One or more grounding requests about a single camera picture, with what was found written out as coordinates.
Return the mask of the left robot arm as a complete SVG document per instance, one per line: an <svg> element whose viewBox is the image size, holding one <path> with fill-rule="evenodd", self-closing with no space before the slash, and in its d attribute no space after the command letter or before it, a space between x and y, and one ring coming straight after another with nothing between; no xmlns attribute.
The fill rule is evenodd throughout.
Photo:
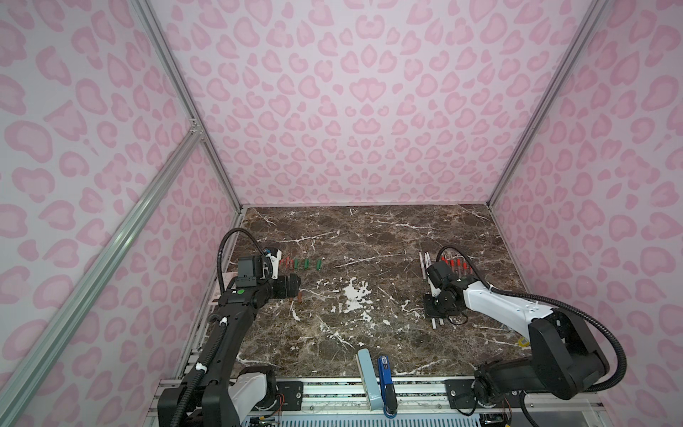
<svg viewBox="0 0 683 427"><path fill-rule="evenodd" d="M161 426L240 426L255 407L269 410L277 401L274 368L258 366L231 374L240 347L258 311L272 299L297 297L301 278L279 273L279 254L258 254L238 261L238 271L209 320L213 330L193 368L158 401Z"/></svg>

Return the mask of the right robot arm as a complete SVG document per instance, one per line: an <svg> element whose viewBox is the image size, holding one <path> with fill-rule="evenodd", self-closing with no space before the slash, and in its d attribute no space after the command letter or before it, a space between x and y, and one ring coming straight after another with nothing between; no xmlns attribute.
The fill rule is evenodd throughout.
<svg viewBox="0 0 683 427"><path fill-rule="evenodd" d="M461 276L449 263L426 268L436 295L426 296L432 318L452 318L465 310L486 315L527 339L531 354L512 361L494 360L475 370L473 394L490 404L506 393L551 393L570 400L587 391L610 370L608 359L576 310L544 304L528 294L504 294L473 275Z"/></svg>

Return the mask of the yellow cap marker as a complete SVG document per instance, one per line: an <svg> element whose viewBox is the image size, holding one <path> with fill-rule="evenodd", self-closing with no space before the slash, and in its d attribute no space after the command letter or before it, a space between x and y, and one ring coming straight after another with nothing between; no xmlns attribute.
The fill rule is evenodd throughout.
<svg viewBox="0 0 683 427"><path fill-rule="evenodd" d="M531 343L530 343L530 341L528 340L528 338L526 338L526 337L521 337L521 338L519 339L519 341L517 341L517 345L519 345L519 347L522 347L522 348L528 348L528 347L531 345Z"/></svg>

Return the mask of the light blue box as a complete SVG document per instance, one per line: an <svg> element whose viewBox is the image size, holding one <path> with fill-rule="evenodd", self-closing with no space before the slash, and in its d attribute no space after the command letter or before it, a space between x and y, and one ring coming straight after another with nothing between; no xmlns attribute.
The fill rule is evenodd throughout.
<svg viewBox="0 0 683 427"><path fill-rule="evenodd" d="M356 360L359 366L360 378L370 410L382 410L382 395L380 386L378 384L378 378L375 373L375 366L369 350L359 350L356 355Z"/></svg>

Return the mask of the blue black tool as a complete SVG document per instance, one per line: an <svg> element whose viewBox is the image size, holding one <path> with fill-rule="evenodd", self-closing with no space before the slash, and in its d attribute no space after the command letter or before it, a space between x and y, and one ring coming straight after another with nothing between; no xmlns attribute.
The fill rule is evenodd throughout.
<svg viewBox="0 0 683 427"><path fill-rule="evenodd" d="M383 401L383 413L393 419L398 414L398 399L391 376L391 363L387 356L378 358L380 391Z"/></svg>

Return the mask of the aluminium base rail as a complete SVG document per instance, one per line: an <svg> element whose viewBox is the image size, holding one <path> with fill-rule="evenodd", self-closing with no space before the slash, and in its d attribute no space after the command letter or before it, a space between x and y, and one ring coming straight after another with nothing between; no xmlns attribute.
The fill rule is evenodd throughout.
<svg viewBox="0 0 683 427"><path fill-rule="evenodd" d="M601 398L595 393L560 400L551 394L517 391L499 403L477 404L468 397L467 376L395 376L397 412L386 416L381 384L361 377L284 377L279 380L282 405L252 412L245 426L610 426Z"/></svg>

